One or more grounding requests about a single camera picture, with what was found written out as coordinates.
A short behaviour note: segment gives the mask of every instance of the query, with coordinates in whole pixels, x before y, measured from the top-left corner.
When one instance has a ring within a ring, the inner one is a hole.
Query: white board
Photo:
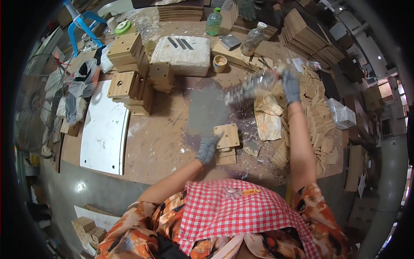
[[[106,95],[110,80],[98,82],[89,103],[80,148],[80,166],[123,174],[129,111]]]
[[[90,211],[78,206],[73,206],[75,208],[76,216],[86,217],[95,221],[95,225],[100,228],[104,228],[107,232],[115,225],[115,223],[120,219],[120,217],[109,216],[95,211]]]

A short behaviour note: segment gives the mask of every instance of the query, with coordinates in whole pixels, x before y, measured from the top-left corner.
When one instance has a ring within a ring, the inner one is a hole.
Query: crumpled paper
[[[262,141],[277,140],[281,136],[283,108],[272,94],[259,97],[254,102],[256,125]]]

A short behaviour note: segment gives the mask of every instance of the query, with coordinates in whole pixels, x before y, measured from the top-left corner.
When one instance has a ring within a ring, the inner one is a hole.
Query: white bottle cap
[[[261,29],[266,29],[267,25],[264,22],[259,22],[258,27],[261,28]]]

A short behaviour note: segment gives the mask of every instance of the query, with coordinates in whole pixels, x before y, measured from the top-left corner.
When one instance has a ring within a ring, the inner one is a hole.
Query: person's arm
[[[193,180],[199,173],[204,171],[213,159],[220,138],[221,135],[203,138],[198,154],[193,161],[151,185],[139,196],[137,201],[161,204],[171,195],[184,190],[186,182]]]
[[[161,204],[171,195],[182,191],[186,182],[193,180],[204,168],[204,165],[198,159],[194,159],[171,175],[148,187],[137,201]]]
[[[299,94],[299,78],[283,72],[283,89],[288,103],[290,168],[293,192],[316,183],[316,162]]]

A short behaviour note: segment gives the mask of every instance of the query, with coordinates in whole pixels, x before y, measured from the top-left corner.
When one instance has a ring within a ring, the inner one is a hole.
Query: paper cup
[[[222,55],[217,55],[213,59],[214,72],[221,73],[226,68],[227,58]]]

